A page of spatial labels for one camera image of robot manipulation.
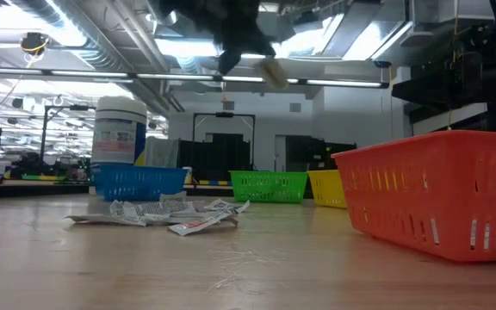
plastic basket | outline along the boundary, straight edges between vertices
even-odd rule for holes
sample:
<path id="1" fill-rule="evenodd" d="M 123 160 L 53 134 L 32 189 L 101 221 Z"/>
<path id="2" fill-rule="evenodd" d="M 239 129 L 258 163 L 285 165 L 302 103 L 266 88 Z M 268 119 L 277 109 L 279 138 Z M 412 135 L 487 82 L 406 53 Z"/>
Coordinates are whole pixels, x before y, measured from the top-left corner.
<path id="1" fill-rule="evenodd" d="M 431 133 L 333 157 L 357 230 L 456 261 L 496 261 L 496 133 Z"/>
<path id="2" fill-rule="evenodd" d="M 337 170 L 309 171 L 313 199 L 319 206 L 347 208 L 342 179 Z"/>
<path id="3" fill-rule="evenodd" d="M 237 202 L 294 202 L 303 200 L 306 172 L 231 171 Z"/>
<path id="4" fill-rule="evenodd" d="M 185 169 L 100 165 L 93 170 L 96 192 L 106 201 L 157 201 L 183 190 Z"/>

table surface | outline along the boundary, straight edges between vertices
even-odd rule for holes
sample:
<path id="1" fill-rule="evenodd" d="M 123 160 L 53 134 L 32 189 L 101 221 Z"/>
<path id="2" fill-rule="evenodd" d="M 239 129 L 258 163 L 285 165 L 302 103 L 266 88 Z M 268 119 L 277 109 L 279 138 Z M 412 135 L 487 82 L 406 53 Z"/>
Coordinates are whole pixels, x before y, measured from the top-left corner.
<path id="1" fill-rule="evenodd" d="M 496 263 L 372 239 L 312 201 L 254 203 L 238 228 L 186 237 L 63 220 L 107 207 L 88 195 L 1 199 L 0 309 L 496 309 Z"/>

fluorescent light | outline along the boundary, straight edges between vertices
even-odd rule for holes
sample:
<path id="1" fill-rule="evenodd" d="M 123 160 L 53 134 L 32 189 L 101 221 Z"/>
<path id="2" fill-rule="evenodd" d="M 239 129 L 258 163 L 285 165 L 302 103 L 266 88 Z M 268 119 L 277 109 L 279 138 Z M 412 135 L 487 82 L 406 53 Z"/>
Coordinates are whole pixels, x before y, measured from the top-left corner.
<path id="1" fill-rule="evenodd" d="M 403 28 L 397 32 L 397 34 L 394 35 L 390 40 L 388 40 L 376 53 L 374 53 L 370 58 L 377 59 L 379 58 L 382 54 L 384 54 L 397 40 L 405 34 L 410 28 L 412 27 L 412 22 L 408 22 Z"/>
<path id="2" fill-rule="evenodd" d="M 119 79 L 119 78 L 94 78 L 95 83 L 118 83 L 118 84 L 131 84 L 132 79 Z"/>
<path id="3" fill-rule="evenodd" d="M 138 78 L 157 78 L 157 79 L 168 79 L 177 81 L 213 81 L 212 76 L 203 75 L 187 75 L 187 74 L 145 74 L 141 73 L 137 75 Z"/>
<path id="4" fill-rule="evenodd" d="M 381 83 L 357 82 L 357 81 L 335 81 L 335 80 L 307 80 L 307 85 L 379 88 L 381 86 Z"/>
<path id="5" fill-rule="evenodd" d="M 279 4 L 278 3 L 260 3 L 259 8 L 257 8 L 257 10 L 260 12 L 276 13 L 279 11 Z"/>
<path id="6" fill-rule="evenodd" d="M 295 34 L 292 38 L 285 40 L 281 44 L 281 50 L 277 51 L 277 58 L 286 58 L 291 52 L 301 52 L 313 49 L 315 38 L 323 34 L 323 29 L 315 29 Z"/>
<path id="7" fill-rule="evenodd" d="M 41 70 L 0 68 L 0 74 L 40 75 Z"/>
<path id="8" fill-rule="evenodd" d="M 41 134 L 43 129 L 30 129 L 30 128 L 2 128 L 3 132 L 7 133 L 38 133 Z M 92 130 L 63 130 L 63 129 L 47 129 L 48 132 L 59 133 L 93 133 Z"/>
<path id="9" fill-rule="evenodd" d="M 344 19 L 344 14 L 338 14 L 335 15 L 331 21 L 328 21 L 329 18 L 325 19 L 323 21 L 323 27 L 325 28 L 325 32 L 323 35 L 321 35 L 319 41 L 315 45 L 315 48 L 313 49 L 313 55 L 316 55 L 318 53 L 322 53 L 328 43 L 331 41 L 332 36 L 336 33 L 336 30 L 338 30 L 338 27 L 340 27 L 340 23 Z"/>
<path id="10" fill-rule="evenodd" d="M 223 77 L 225 82 L 259 82 L 264 81 L 263 77 Z"/>
<path id="11" fill-rule="evenodd" d="M 258 55 L 258 54 L 250 54 L 250 53 L 247 53 L 247 54 L 242 54 L 242 58 L 243 59 L 264 59 L 265 56 L 263 55 Z"/>
<path id="12" fill-rule="evenodd" d="M 127 73 L 54 70 L 54 75 L 89 78 L 127 78 Z"/>
<path id="13" fill-rule="evenodd" d="M 342 60 L 366 60 L 381 45 L 380 27 L 375 22 L 371 22 L 365 30 L 359 34 L 355 42 L 351 45 Z"/>
<path id="14" fill-rule="evenodd" d="M 160 52 L 175 57 L 214 57 L 218 56 L 216 46 L 211 40 L 164 40 L 156 39 Z"/>

white wall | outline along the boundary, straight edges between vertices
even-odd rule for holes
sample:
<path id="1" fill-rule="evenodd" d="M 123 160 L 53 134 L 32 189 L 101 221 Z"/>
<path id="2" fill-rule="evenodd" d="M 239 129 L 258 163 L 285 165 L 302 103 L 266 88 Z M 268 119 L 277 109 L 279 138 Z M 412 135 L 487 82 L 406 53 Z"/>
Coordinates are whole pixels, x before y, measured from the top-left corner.
<path id="1" fill-rule="evenodd" d="M 175 114 L 169 119 L 170 139 L 191 140 L 193 113 L 214 113 L 222 110 L 221 94 L 203 96 L 177 93 L 188 113 Z M 236 114 L 256 115 L 256 143 L 254 164 L 259 170 L 275 169 L 275 138 L 277 135 L 312 135 L 312 102 L 303 95 L 235 93 L 227 96 L 235 101 Z M 301 113 L 290 113 L 289 104 L 301 103 Z M 200 123 L 204 116 L 198 116 Z M 251 118 L 245 117 L 251 125 Z M 240 118 L 222 119 L 209 116 L 196 128 L 195 141 L 203 141 L 206 133 L 240 133 L 244 141 L 251 141 L 251 129 Z"/>
<path id="2" fill-rule="evenodd" d="M 398 71 L 394 83 L 406 78 Z M 327 142 L 372 146 L 411 136 L 404 102 L 391 89 L 324 88 L 313 101 L 313 134 Z"/>
<path id="3" fill-rule="evenodd" d="M 395 83 L 407 79 L 408 69 L 398 71 Z M 177 99 L 188 111 L 170 116 L 170 139 L 191 140 L 193 113 L 215 113 L 222 110 L 219 93 L 199 96 L 177 92 Z M 391 89 L 323 88 L 313 101 L 303 95 L 252 93 L 228 94 L 235 101 L 236 114 L 257 116 L 254 163 L 259 170 L 275 169 L 276 136 L 306 135 L 327 142 L 372 146 L 412 135 L 408 117 L 399 99 L 391 97 Z M 301 103 L 301 113 L 290 113 L 289 104 Z M 197 118 L 197 123 L 204 119 Z M 251 125 L 251 119 L 245 118 Z M 217 119 L 209 116 L 196 129 L 196 141 L 207 133 L 240 133 L 251 141 L 251 129 L 241 119 Z"/>

cable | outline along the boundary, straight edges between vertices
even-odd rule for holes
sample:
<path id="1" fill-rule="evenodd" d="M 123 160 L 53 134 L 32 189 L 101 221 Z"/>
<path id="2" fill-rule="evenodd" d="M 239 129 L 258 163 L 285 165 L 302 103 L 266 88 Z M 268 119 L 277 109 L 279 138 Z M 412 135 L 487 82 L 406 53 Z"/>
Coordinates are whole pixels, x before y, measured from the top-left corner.
<path id="1" fill-rule="evenodd" d="M 389 93 L 389 113 L 390 113 L 390 129 L 392 131 L 392 140 L 394 139 L 394 76 L 392 66 L 389 67 L 389 87 L 392 91 Z"/>
<path id="2" fill-rule="evenodd" d="M 24 48 L 22 47 L 22 42 L 24 40 L 21 40 L 21 49 L 24 51 L 24 52 L 38 52 L 40 49 L 44 48 L 47 46 L 47 44 L 49 44 L 49 40 L 50 40 L 50 36 L 47 36 L 47 39 L 45 40 L 45 42 L 43 42 L 43 44 L 41 44 L 40 46 L 37 46 L 37 47 L 34 47 L 34 48 Z"/>
<path id="3" fill-rule="evenodd" d="M 37 51 L 35 51 L 34 57 L 37 56 L 37 54 L 38 54 L 39 51 L 40 51 L 39 49 Z M 34 62 L 32 62 L 32 61 L 29 62 L 28 65 L 26 66 L 26 68 L 27 69 L 31 68 L 33 64 L 34 64 Z M 18 80 L 13 85 L 13 87 L 10 89 L 9 93 L 7 93 L 7 96 L 5 96 L 5 98 L 0 102 L 0 108 L 5 104 L 5 102 L 7 102 L 7 99 L 9 99 L 9 97 L 13 94 L 13 92 L 16 89 L 16 86 L 18 86 L 18 84 L 22 81 L 22 78 L 23 77 L 24 77 L 24 75 L 21 75 L 20 77 L 18 77 Z"/>
<path id="4" fill-rule="evenodd" d="M 494 17 L 493 31 L 496 33 L 496 0 L 489 0 L 489 3 L 491 4 L 491 9 L 493 10 Z"/>

